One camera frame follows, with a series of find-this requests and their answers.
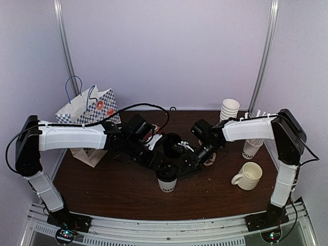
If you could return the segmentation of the black plastic cup lid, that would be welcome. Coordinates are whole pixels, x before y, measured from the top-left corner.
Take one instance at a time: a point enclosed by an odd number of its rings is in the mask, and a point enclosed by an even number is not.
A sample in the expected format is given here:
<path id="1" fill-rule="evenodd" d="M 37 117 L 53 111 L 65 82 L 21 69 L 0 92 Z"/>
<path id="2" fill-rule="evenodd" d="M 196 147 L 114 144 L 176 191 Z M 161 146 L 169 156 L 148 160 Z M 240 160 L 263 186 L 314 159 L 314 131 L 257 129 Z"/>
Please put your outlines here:
<path id="1" fill-rule="evenodd" d="M 178 167 L 176 165 L 171 165 L 166 169 L 156 172 L 156 177 L 163 182 L 172 182 L 177 179 Z"/>

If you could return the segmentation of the white paper coffee cup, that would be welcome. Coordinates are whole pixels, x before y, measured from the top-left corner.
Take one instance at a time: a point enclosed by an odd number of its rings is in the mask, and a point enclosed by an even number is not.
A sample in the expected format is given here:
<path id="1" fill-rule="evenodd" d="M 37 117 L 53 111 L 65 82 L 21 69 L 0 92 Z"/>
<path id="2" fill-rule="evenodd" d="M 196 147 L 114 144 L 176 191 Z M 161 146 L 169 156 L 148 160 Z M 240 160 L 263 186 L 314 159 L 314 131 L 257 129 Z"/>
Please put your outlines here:
<path id="1" fill-rule="evenodd" d="M 160 189 L 165 193 L 169 193 L 175 189 L 177 179 L 172 182 L 163 182 L 157 178 L 157 181 L 158 181 Z"/>

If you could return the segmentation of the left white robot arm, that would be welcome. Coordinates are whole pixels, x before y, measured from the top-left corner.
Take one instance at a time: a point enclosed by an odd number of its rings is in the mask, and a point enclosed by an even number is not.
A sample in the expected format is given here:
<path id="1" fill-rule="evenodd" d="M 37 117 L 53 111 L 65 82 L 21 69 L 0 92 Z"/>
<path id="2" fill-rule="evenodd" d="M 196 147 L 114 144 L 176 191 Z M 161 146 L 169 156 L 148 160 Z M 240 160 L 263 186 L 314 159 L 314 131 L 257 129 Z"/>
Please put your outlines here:
<path id="1" fill-rule="evenodd" d="M 87 125 L 50 123 L 31 115 L 17 136 L 15 169 L 29 182 L 48 210 L 54 212 L 54 220 L 68 228 L 74 217 L 64 209 L 62 196 L 43 170 L 40 153 L 71 148 L 114 150 L 127 154 L 142 167 L 158 171 L 165 167 L 165 157 L 144 142 L 152 130 L 153 126 L 139 114 L 120 124 L 103 121 Z"/>

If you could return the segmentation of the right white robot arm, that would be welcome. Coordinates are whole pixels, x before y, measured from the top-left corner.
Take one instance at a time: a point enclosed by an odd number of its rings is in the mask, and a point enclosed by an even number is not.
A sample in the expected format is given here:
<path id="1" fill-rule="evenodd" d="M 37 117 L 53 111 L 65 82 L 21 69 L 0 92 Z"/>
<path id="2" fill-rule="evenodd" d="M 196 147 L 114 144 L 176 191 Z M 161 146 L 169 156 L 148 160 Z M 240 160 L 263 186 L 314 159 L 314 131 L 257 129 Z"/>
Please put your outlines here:
<path id="1" fill-rule="evenodd" d="M 279 171 L 271 196 L 270 208 L 263 214 L 266 226 L 274 226 L 282 218 L 285 207 L 295 186 L 296 176 L 304 152 L 306 133 L 288 109 L 277 114 L 248 119 L 229 118 L 215 125 L 204 119 L 198 120 L 191 132 L 201 141 L 195 150 L 185 150 L 178 169 L 178 177 L 185 177 L 205 168 L 205 162 L 226 142 L 248 139 L 275 141 Z"/>

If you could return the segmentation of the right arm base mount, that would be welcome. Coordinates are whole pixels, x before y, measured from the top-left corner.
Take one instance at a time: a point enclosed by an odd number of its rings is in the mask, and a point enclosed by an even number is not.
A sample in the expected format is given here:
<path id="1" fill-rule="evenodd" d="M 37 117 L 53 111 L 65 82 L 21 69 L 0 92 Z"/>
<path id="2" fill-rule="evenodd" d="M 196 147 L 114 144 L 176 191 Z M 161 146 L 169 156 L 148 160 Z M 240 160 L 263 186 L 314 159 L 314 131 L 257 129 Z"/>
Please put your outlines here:
<path id="1" fill-rule="evenodd" d="M 281 225 L 289 222 L 286 215 L 277 219 L 269 219 L 266 212 L 250 214 L 244 219 L 249 232 L 260 231 L 263 241 L 270 244 L 278 243 L 282 239 Z"/>

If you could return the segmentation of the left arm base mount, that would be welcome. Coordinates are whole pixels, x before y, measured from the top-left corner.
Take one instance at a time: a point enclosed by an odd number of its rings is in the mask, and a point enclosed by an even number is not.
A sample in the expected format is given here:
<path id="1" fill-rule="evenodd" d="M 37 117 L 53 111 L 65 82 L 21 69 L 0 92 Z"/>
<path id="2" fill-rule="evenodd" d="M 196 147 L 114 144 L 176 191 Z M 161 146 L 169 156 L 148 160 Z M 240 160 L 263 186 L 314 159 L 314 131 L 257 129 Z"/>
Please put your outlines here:
<path id="1" fill-rule="evenodd" d="M 47 223 L 57 226 L 55 239 L 60 244 L 72 243 L 80 233 L 87 233 L 91 226 L 92 218 L 86 215 L 69 214 L 68 219 L 63 221 L 55 218 L 53 214 L 49 214 Z"/>

